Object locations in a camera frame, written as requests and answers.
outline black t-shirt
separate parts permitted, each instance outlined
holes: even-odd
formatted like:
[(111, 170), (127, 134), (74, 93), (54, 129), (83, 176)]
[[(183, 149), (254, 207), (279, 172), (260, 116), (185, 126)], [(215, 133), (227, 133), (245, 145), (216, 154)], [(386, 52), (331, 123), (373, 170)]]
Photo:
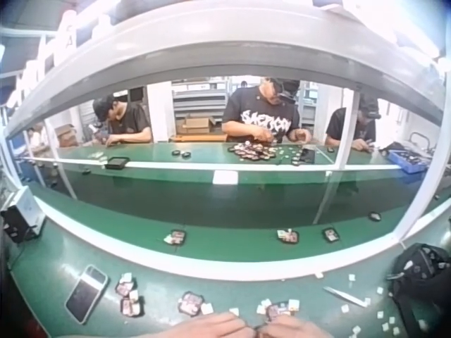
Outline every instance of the black t-shirt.
[[(339, 108), (333, 112), (329, 121), (326, 134), (333, 139), (341, 140), (343, 125), (345, 125), (346, 108)], [(354, 132), (354, 139), (363, 139), (364, 141), (376, 141), (376, 123), (372, 120), (367, 125), (362, 125), (357, 121)]]
[(143, 107), (134, 102), (128, 103), (125, 114), (120, 120), (109, 121), (108, 131), (110, 134), (136, 134), (150, 127)]
[[(271, 131), (278, 142), (287, 133), (299, 128), (299, 113), (294, 104), (281, 102), (270, 104), (258, 87), (239, 88), (227, 102), (223, 123), (236, 121), (246, 125), (258, 125)], [(227, 136), (227, 142), (252, 141), (253, 137)]]

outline green surface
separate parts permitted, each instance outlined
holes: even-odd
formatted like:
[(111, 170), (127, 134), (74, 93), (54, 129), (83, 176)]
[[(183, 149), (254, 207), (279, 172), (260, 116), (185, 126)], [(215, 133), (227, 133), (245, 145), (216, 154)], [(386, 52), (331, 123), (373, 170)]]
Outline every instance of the green surface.
[[(445, 213), (411, 241), (440, 243), (449, 247), (450, 238), (444, 235), (449, 228), (447, 218), (450, 215), (450, 212)], [(216, 312), (238, 307), (240, 316), (249, 325), (264, 322), (264, 317), (255, 312), (263, 299), (269, 298), (272, 302), (299, 299), (301, 311), (296, 316), (314, 321), (334, 334), (334, 337), (350, 336), (356, 325), (362, 329), (359, 336), (391, 337), (391, 331), (382, 332), (381, 325), (392, 315), (396, 323), (391, 328), (398, 326), (402, 333), (400, 336), (406, 337), (394, 303), (387, 297), (388, 286), (384, 282), (393, 259), (401, 252), (401, 246), (395, 246), (362, 262), (326, 272), (320, 280), (314, 276), (272, 282), (201, 280), (171, 275), (124, 261), (98, 250), (48, 220), (42, 236), (26, 244), (12, 273), (25, 300), (52, 337), (63, 334), (129, 337), (159, 332), (187, 320), (186, 315), (177, 312), (177, 300), (188, 290), (203, 295), (206, 301), (213, 304)], [(17, 253), (18, 249), (12, 246), (11, 259)], [(97, 266), (111, 280), (87, 324), (78, 325), (69, 317), (64, 302), (88, 264)], [(124, 272), (131, 272), (137, 278), (138, 291), (145, 300), (143, 318), (131, 319), (120, 314), (119, 296), (113, 288)], [(349, 282), (348, 275), (351, 273), (356, 275), (356, 282)], [(349, 313), (344, 314), (340, 307), (346, 302), (323, 291), (325, 286), (362, 300), (370, 297), (371, 305), (360, 308), (350, 304)], [(376, 293), (378, 287), (384, 288), (382, 296)], [(384, 311), (384, 319), (376, 319), (377, 311)], [(417, 305), (416, 316), (431, 324), (438, 314), (433, 307)]]

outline shelf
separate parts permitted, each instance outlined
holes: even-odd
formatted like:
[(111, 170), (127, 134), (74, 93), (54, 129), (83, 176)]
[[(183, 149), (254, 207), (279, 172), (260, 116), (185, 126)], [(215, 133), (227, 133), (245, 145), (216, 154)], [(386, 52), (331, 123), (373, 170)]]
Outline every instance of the shelf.
[(233, 74), (347, 87), (435, 124), (443, 116), (440, 79), (361, 23), (283, 1), (210, 0), (143, 13), (83, 44), (30, 93), (6, 135), (123, 88)]

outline human hand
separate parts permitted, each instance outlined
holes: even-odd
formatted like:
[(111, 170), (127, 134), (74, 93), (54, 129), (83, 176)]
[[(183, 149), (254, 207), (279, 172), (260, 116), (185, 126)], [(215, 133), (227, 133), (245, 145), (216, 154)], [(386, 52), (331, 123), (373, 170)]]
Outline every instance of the human hand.
[(269, 130), (258, 125), (252, 126), (252, 136), (262, 142), (272, 142), (274, 139), (274, 135)]
[(255, 332), (231, 312), (199, 317), (180, 323), (152, 338), (254, 338)]
[(259, 329), (259, 334), (261, 338), (332, 338), (312, 322), (299, 320), (291, 315), (279, 315)]
[(351, 147), (357, 151), (368, 151), (369, 146), (363, 139), (355, 139), (352, 141)]
[(105, 145), (106, 146), (113, 146), (114, 144), (121, 142), (121, 136), (120, 135), (110, 135), (108, 139), (106, 140)]
[(296, 129), (295, 136), (296, 139), (302, 143), (309, 143), (311, 141), (311, 134), (307, 129)]

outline black electronic part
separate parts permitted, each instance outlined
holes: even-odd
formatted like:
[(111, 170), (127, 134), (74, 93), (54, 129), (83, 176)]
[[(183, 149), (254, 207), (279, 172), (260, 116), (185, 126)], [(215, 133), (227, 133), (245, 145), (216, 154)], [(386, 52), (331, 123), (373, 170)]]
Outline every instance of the black electronic part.
[(112, 157), (105, 164), (105, 168), (111, 170), (122, 170), (129, 161), (130, 159), (128, 157)]

